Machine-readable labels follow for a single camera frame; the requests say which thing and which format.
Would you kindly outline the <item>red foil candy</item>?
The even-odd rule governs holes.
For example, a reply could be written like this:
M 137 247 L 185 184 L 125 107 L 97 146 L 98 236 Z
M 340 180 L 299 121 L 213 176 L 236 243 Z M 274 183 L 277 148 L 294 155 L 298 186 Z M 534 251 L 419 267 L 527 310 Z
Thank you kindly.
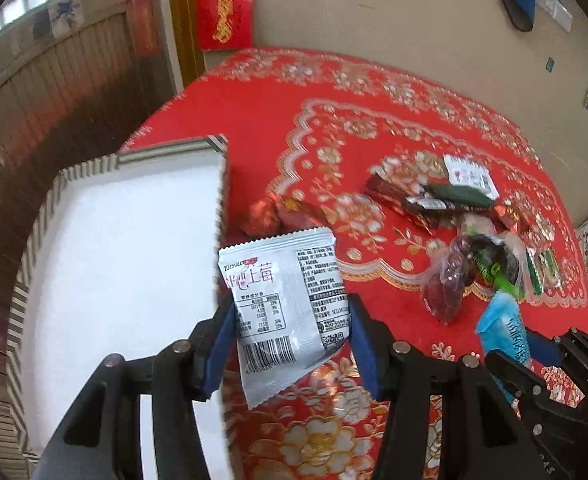
M 322 209 L 291 196 L 268 193 L 248 207 L 241 231 L 251 238 L 328 226 Z

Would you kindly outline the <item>red floral tablecloth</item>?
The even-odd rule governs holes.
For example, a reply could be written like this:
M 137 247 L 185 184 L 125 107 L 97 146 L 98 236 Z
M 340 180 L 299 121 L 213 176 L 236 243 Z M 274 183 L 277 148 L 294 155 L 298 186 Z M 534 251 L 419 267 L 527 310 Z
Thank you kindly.
M 427 356 L 478 356 L 474 333 L 494 292 L 480 281 L 462 311 L 440 324 L 421 302 L 431 256 L 456 228 L 426 232 L 366 194 L 372 172 L 413 195 L 447 182 L 444 156 L 485 166 L 500 203 L 525 217 L 524 243 L 553 252 L 561 285 L 523 302 L 525 325 L 547 337 L 588 333 L 588 274 L 560 194 L 521 129 L 466 96 L 401 70 L 344 56 L 252 49 L 232 55 L 163 105 L 122 151 L 223 134 L 230 167 L 230 244 L 247 208 L 266 194 L 319 207 L 336 237 L 346 289 L 396 338 Z M 373 401 L 347 346 L 254 410 L 236 358 L 224 407 L 239 479 L 370 479 L 388 404 Z

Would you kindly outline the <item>striped white cardboard box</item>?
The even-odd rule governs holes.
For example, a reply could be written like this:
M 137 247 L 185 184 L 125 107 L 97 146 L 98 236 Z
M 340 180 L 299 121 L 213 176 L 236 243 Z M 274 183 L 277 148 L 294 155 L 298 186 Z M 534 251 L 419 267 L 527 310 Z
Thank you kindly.
M 101 360 L 187 344 L 206 476 L 232 477 L 219 391 L 236 341 L 218 269 L 227 188 L 224 136 L 106 155 L 54 178 L 16 274 L 6 344 L 29 466 Z

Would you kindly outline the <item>dark green snack packet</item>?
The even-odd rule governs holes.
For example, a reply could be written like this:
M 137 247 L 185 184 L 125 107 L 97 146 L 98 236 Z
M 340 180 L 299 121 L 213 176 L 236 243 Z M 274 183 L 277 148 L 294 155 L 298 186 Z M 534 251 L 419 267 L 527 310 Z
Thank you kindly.
M 455 204 L 472 208 L 488 209 L 494 201 L 482 191 L 472 186 L 453 185 L 451 183 L 430 183 L 424 186 L 425 191 L 440 200 L 449 200 Z

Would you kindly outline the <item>white wall switch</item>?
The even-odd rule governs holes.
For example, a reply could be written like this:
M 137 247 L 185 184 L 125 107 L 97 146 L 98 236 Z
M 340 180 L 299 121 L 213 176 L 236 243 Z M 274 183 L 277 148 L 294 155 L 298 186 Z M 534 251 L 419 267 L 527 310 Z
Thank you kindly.
M 568 34 L 572 30 L 573 15 L 559 0 L 537 0 L 538 6 L 545 10 L 564 32 Z

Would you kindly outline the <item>dark red chocolate bar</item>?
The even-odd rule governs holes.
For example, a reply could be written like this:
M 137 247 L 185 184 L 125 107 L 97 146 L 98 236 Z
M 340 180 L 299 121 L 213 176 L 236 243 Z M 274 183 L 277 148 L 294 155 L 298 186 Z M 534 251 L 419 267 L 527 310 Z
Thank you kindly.
M 390 209 L 401 217 L 406 218 L 416 226 L 431 233 L 442 224 L 454 221 L 460 216 L 460 212 L 454 209 L 425 206 L 420 204 L 421 197 L 412 200 L 401 188 L 387 182 L 378 174 L 372 176 L 366 182 L 366 194 L 375 203 Z

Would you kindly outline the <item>clear bag purple candy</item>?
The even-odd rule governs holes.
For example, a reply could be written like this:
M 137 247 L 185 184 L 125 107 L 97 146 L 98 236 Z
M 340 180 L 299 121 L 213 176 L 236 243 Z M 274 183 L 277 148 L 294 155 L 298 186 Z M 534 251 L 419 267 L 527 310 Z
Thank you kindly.
M 433 261 L 421 288 L 421 301 L 439 323 L 449 324 L 461 311 L 462 299 L 476 279 L 472 237 L 458 235 Z

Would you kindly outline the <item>silver white snack packet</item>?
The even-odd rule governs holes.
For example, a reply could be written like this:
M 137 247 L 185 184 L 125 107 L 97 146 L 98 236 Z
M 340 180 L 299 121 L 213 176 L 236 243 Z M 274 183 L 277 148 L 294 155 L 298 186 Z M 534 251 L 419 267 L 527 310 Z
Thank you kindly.
M 347 341 L 350 313 L 331 229 L 225 247 L 218 266 L 236 306 L 236 348 L 251 410 Z

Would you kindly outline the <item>green black snack packet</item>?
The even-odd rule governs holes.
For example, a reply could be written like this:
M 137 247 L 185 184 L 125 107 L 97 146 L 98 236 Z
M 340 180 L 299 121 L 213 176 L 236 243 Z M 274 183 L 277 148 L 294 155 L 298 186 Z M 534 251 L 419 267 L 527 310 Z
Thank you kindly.
M 525 298 L 522 266 L 512 249 L 498 236 L 473 234 L 472 260 L 483 280 L 518 301 Z

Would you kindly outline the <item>green white wrapped candy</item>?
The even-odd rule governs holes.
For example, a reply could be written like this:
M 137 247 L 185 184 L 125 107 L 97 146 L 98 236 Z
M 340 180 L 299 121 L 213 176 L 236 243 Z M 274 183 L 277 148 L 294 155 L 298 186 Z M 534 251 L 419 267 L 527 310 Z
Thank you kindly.
M 526 258 L 530 281 L 536 295 L 540 296 L 544 292 L 553 294 L 562 289 L 559 263 L 551 247 L 542 249 L 527 247 Z

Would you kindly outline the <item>red gold wall envelope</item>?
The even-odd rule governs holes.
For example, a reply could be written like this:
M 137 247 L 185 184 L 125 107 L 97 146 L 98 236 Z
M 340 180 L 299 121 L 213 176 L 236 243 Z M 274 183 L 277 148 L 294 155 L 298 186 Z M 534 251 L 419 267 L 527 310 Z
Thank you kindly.
M 196 0 L 196 36 L 202 51 L 253 45 L 254 0 Z

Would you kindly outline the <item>blue milk sachima packet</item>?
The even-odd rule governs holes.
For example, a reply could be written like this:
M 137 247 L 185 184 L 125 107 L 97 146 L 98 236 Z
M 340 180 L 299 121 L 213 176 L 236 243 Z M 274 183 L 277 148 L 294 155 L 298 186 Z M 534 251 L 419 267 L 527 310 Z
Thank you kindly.
M 500 350 L 518 364 L 529 370 L 532 368 L 532 356 L 520 307 L 507 292 L 498 290 L 495 293 L 478 320 L 475 333 L 480 338 L 484 356 Z

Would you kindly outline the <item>white small snack packet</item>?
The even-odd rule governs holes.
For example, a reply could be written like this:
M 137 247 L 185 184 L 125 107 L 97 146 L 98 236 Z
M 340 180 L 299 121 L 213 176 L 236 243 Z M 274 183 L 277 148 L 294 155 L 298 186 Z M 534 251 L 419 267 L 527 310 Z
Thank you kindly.
M 443 161 L 450 184 L 476 188 L 491 200 L 496 200 L 499 197 L 498 188 L 485 166 L 473 162 L 471 159 L 449 154 L 443 156 Z

